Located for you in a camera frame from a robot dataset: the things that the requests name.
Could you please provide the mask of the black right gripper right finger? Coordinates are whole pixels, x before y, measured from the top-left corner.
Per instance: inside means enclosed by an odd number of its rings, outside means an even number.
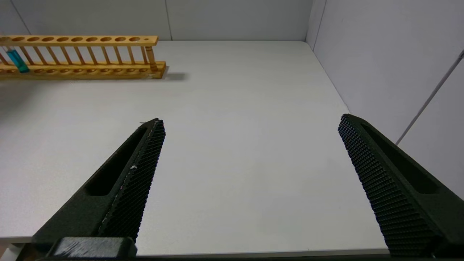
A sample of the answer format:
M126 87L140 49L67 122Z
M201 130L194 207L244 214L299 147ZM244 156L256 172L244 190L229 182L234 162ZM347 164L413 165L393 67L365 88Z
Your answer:
M364 119L339 135L391 256L462 256L464 202Z

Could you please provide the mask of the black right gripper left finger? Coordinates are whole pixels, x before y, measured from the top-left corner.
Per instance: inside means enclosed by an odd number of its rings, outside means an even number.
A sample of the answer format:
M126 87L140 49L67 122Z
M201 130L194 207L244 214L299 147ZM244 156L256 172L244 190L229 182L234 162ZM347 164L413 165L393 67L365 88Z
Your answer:
M155 118L138 127L33 235L47 257L134 257L166 136Z

